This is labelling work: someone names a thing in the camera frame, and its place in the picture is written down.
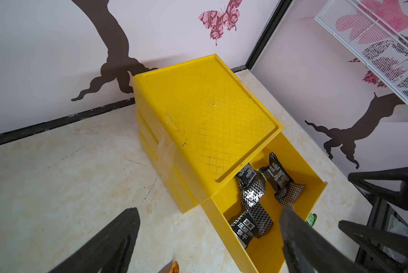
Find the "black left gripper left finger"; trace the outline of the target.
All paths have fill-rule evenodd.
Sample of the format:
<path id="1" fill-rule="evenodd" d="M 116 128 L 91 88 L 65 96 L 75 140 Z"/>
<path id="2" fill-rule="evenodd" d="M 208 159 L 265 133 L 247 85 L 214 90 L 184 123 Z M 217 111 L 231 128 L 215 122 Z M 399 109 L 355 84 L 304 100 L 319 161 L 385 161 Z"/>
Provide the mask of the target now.
<path id="1" fill-rule="evenodd" d="M 126 273 L 139 229 L 138 209 L 128 208 L 51 272 Z"/>

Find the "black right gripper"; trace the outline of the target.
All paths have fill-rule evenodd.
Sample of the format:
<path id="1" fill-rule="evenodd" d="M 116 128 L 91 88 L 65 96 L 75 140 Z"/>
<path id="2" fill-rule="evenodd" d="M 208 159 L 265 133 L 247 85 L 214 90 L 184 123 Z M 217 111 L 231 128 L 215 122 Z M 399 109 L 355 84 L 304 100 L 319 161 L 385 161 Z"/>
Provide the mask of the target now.
<path id="1" fill-rule="evenodd" d="M 374 220 L 386 201 L 408 211 L 408 167 L 373 172 L 353 172 L 348 176 L 353 185 L 371 193 L 375 203 L 368 226 L 340 221 L 339 229 L 356 242 L 379 268 L 375 273 L 408 273 L 408 236 L 374 227 Z"/>

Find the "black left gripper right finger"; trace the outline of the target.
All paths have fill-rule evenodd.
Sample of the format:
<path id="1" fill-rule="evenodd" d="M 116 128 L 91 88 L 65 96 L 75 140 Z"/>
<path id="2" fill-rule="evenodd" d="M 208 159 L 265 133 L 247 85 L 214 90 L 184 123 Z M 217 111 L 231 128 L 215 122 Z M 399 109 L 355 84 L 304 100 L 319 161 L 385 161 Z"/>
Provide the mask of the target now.
<path id="1" fill-rule="evenodd" d="M 300 218 L 292 207 L 279 218 L 283 253 L 290 273 L 364 273 Z"/>

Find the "yellow top drawer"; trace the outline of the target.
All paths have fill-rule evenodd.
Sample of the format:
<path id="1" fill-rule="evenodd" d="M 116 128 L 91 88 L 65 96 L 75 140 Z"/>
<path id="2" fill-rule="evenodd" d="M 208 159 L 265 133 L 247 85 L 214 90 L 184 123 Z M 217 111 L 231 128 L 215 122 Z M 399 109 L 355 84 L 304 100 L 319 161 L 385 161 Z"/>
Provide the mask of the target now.
<path id="1" fill-rule="evenodd" d="M 312 170 L 283 133 L 278 134 L 251 161 L 255 169 L 267 166 L 268 157 L 274 152 L 290 177 L 304 189 L 293 208 L 298 216 L 306 220 L 326 188 L 327 183 Z M 218 233 L 239 270 L 243 273 L 278 273 L 285 262 L 283 239 L 279 218 L 283 207 L 274 197 L 275 191 L 266 187 L 260 204 L 272 218 L 274 227 L 264 237 L 254 238 L 244 248 L 229 225 L 229 220 L 241 210 L 239 185 L 235 178 L 226 183 L 213 197 L 202 203 L 202 208 Z"/>

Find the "black cookie packet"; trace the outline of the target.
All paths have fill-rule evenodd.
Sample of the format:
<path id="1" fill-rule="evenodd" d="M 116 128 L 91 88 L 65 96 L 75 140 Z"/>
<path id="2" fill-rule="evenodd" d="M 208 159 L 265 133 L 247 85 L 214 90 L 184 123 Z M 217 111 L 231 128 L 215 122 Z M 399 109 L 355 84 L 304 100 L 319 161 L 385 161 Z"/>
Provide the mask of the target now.
<path id="1" fill-rule="evenodd" d="M 229 221 L 229 224 L 244 249 L 254 238 L 259 239 L 267 235 L 274 226 L 270 215 L 260 203 L 243 209 Z"/>
<path id="2" fill-rule="evenodd" d="M 269 165 L 260 168 L 259 173 L 274 189 L 274 197 L 282 207 L 292 206 L 305 188 L 289 176 L 274 152 L 269 154 Z"/>
<path id="3" fill-rule="evenodd" d="M 253 208 L 265 194 L 266 180 L 247 163 L 236 175 L 242 205 Z"/>

